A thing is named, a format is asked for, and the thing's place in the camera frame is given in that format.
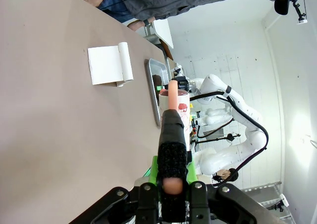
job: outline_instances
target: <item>screw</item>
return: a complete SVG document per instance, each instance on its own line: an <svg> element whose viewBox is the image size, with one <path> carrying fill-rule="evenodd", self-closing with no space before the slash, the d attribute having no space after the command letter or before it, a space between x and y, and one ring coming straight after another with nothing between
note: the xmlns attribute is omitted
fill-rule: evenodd
<svg viewBox="0 0 317 224"><path fill-rule="evenodd" d="M223 188L222 188L222 191L225 192L225 193L229 192L229 190L230 190L230 189L229 189L228 187L223 187Z"/></svg>
<svg viewBox="0 0 317 224"><path fill-rule="evenodd" d="M195 183L195 188L201 188L202 184L201 183Z"/></svg>
<svg viewBox="0 0 317 224"><path fill-rule="evenodd" d="M122 191L118 191L118 192L117 192L117 195L118 195L118 196L122 196L123 194L124 194L124 192L122 192Z"/></svg>
<svg viewBox="0 0 317 224"><path fill-rule="evenodd" d="M151 189L151 187L148 186L148 185L145 185L145 186L144 186L144 189L147 190L147 191L149 191L149 190Z"/></svg>

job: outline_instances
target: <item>gray tray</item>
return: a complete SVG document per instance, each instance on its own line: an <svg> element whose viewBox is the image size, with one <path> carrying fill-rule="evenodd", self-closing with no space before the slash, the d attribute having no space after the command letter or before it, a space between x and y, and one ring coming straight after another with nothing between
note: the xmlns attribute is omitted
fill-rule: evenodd
<svg viewBox="0 0 317 224"><path fill-rule="evenodd" d="M168 84L167 69L166 69L165 64L151 58L151 59L149 59L147 65L146 65L146 71L147 71L148 83L149 83L149 87L150 87L155 122L157 123L158 126L160 126L159 102L155 96L155 87L154 87L152 75L160 76L162 79L161 85L166 85L166 84Z"/></svg>

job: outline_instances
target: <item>brown table surface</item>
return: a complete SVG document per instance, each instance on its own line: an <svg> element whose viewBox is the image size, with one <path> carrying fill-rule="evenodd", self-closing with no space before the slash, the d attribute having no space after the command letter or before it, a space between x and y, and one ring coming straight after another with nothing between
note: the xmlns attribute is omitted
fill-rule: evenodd
<svg viewBox="0 0 317 224"><path fill-rule="evenodd" d="M0 223L68 223L150 167L163 53L83 0L0 0L0 21ZM87 48L120 42L134 81L93 86Z"/></svg>

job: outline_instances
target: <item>wristwatch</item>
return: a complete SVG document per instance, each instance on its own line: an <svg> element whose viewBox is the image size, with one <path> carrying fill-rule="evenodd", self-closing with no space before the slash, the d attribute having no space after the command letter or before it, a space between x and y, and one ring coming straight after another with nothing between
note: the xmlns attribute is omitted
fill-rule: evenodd
<svg viewBox="0 0 317 224"><path fill-rule="evenodd" d="M144 22L144 24L145 24L146 27L150 26L150 24L151 24L147 19L144 20L143 22Z"/></svg>

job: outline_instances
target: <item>white container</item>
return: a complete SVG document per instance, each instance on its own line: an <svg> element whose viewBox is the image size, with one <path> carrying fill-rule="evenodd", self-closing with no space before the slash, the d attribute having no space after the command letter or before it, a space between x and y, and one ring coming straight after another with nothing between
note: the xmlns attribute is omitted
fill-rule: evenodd
<svg viewBox="0 0 317 224"><path fill-rule="evenodd" d="M159 115L162 124L162 115L165 110L168 110L168 91L161 91L159 96ZM186 142L186 150L190 150L189 133L190 133L190 107L189 107L189 93L185 90L178 90L178 114L180 115L184 124L184 136Z"/></svg>

